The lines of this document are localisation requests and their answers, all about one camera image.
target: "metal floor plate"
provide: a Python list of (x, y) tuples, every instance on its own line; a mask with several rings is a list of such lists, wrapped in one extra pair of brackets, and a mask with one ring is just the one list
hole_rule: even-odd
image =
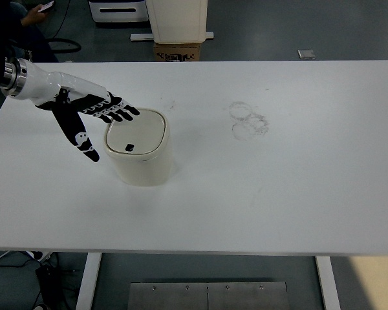
[(284, 282), (132, 283), (128, 310), (289, 310)]

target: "trash can lid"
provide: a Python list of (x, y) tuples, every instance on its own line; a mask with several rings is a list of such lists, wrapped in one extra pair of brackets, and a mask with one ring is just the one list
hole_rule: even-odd
[(164, 140), (166, 120), (154, 110), (138, 109), (132, 121), (113, 121), (106, 134), (107, 146), (126, 155), (154, 152)]

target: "smudge mark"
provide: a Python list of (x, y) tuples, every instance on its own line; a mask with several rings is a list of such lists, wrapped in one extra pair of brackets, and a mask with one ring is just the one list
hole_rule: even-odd
[(233, 135), (238, 140), (250, 140), (264, 136), (269, 130), (269, 124), (264, 116), (255, 113), (247, 103), (233, 102), (229, 113), (235, 123), (232, 127)]

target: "gray floor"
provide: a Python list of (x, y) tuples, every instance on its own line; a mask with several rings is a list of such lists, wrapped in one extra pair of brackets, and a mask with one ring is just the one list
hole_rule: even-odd
[[(57, 10), (41, 25), (46, 37), (56, 33), (67, 3), (59, 0)], [(202, 61), (299, 60), (296, 51), (305, 48), (313, 49), (317, 60), (388, 59), (388, 1), (209, 0), (207, 29), (214, 31), (215, 39), (202, 44)], [(58, 58), (75, 62), (154, 61), (152, 42), (129, 40), (131, 34), (148, 32), (147, 25), (98, 26), (87, 2), (75, 0), (58, 37), (79, 42), (82, 50)], [(0, 94), (0, 106), (3, 100)], [(18, 264), (23, 259), (15, 253), (0, 264)], [(83, 253), (61, 253), (62, 268), (77, 270), (63, 275), (69, 288), (79, 285), (85, 259)], [(372, 309), (348, 258), (332, 258), (332, 266), (342, 309)], [(34, 262), (19, 269), (0, 268), (0, 309), (32, 307), (39, 292), (36, 268)], [(136, 254), (103, 256), (94, 309), (126, 309), (132, 281), (195, 279), (284, 280), (290, 284), (291, 309), (321, 309), (312, 258)], [(68, 290), (66, 295), (73, 307), (74, 292)]]

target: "person's hand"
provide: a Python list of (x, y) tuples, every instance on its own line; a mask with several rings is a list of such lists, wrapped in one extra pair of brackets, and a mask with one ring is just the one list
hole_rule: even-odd
[(38, 12), (42, 6), (37, 5), (37, 7), (27, 12), (27, 15), (20, 20), (23, 27), (39, 24), (46, 20), (49, 13)]

